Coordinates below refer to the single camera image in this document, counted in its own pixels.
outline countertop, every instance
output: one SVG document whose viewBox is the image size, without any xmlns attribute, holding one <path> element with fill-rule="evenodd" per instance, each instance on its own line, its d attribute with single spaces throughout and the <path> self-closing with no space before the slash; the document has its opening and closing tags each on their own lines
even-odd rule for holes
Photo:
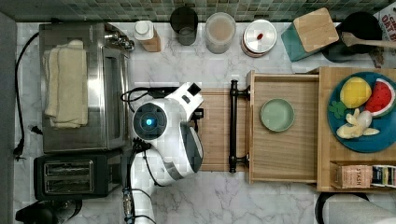
<svg viewBox="0 0 396 224">
<path fill-rule="evenodd" d="M 133 23 L 113 23 L 128 36 L 133 36 Z M 333 64 L 320 54 L 304 63 L 289 61 L 280 34 L 288 23 L 275 23 L 278 40 L 265 56 L 253 59 L 240 48 L 241 36 L 247 23 L 237 23 L 237 32 L 230 49 L 223 54 L 212 54 L 205 47 L 204 24 L 199 24 L 197 40 L 191 46 L 181 46 L 168 23 L 155 23 L 162 38 L 162 51 L 149 53 L 136 43 L 129 61 L 131 88 L 137 86 L 171 86 L 186 81 L 199 82 L 203 87 L 229 88 L 231 79 L 246 86 L 246 73 L 290 74 L 309 70 L 317 64 Z M 18 54 L 38 30 L 37 23 L 18 23 Z M 372 67 L 367 55 L 353 64 Z M 20 67 L 20 91 L 24 124 L 26 127 L 26 160 L 15 161 L 14 212 L 35 202 L 33 161 L 43 155 L 42 139 L 28 131 L 29 125 L 41 127 L 40 61 L 38 39 L 27 49 Z M 15 142 L 21 135 L 16 122 Z M 81 212 L 68 223 L 124 223 L 121 189 L 103 199 L 86 200 Z M 175 184 L 158 189 L 152 196 L 157 223 L 316 223 L 315 201 L 318 193 L 304 184 L 255 183 L 249 185 L 244 173 L 198 172 Z M 376 203 L 396 211 L 394 195 L 369 195 Z"/>
</svg>

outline towel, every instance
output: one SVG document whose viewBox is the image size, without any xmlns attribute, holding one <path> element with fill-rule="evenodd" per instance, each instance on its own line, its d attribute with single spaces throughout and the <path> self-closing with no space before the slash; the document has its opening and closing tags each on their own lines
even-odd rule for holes
<svg viewBox="0 0 396 224">
<path fill-rule="evenodd" d="M 82 41 L 46 51 L 47 107 L 54 128 L 79 128 L 88 123 L 87 59 Z"/>
</svg>

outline small plate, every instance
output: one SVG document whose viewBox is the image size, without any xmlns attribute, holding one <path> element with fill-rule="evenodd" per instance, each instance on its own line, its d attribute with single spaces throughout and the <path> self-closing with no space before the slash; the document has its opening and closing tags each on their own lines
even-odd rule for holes
<svg viewBox="0 0 396 224">
<path fill-rule="evenodd" d="M 273 132 L 286 131 L 294 122 L 294 110 L 283 99 L 272 99 L 262 106 L 262 125 Z"/>
<path fill-rule="evenodd" d="M 375 81 L 377 78 L 385 79 L 390 85 L 393 86 L 393 89 L 396 88 L 396 84 L 389 79 L 378 73 L 373 72 L 360 72 L 353 74 L 349 77 L 344 78 L 338 85 L 335 87 L 332 95 L 330 96 L 328 106 L 332 104 L 332 101 L 340 102 L 340 91 L 343 88 L 344 84 L 347 80 L 352 77 L 361 77 L 363 78 L 373 89 L 375 85 Z M 359 107 L 360 112 L 363 111 L 364 105 Z M 370 128 L 375 128 L 380 131 L 379 134 L 370 135 L 370 136 L 361 136 L 359 138 L 352 139 L 344 139 L 337 135 L 337 130 L 342 125 L 346 124 L 346 115 L 353 114 L 355 109 L 347 109 L 340 119 L 336 118 L 334 113 L 331 112 L 328 108 L 327 110 L 327 118 L 329 121 L 330 129 L 335 137 L 340 141 L 344 146 L 362 153 L 369 152 L 377 152 L 383 150 L 389 146 L 391 146 L 396 141 L 396 110 L 393 108 L 387 115 L 380 118 L 373 118 L 373 121 L 370 125 Z"/>
</svg>

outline wooden spoon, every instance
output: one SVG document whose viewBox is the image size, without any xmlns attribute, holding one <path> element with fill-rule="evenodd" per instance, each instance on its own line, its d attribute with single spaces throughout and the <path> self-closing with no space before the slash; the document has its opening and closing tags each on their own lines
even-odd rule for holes
<svg viewBox="0 0 396 224">
<path fill-rule="evenodd" d="M 343 36 L 343 41 L 347 47 L 360 44 L 360 45 L 370 45 L 370 46 L 379 46 L 384 48 L 396 49 L 396 42 L 392 42 L 392 41 L 363 40 L 357 38 L 356 36 L 354 36 L 352 33 L 349 32 L 343 32 L 342 36 Z"/>
</svg>

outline white robot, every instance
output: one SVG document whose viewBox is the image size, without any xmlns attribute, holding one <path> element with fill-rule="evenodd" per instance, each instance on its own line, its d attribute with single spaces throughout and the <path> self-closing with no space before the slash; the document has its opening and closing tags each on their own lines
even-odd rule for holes
<svg viewBox="0 0 396 224">
<path fill-rule="evenodd" d="M 134 113 L 133 132 L 151 149 L 136 154 L 131 166 L 132 196 L 124 192 L 127 223 L 155 223 L 150 195 L 156 185 L 169 185 L 200 169 L 204 152 L 189 125 L 204 100 L 200 90 L 195 83 L 186 83 L 165 98 L 145 102 Z"/>
</svg>

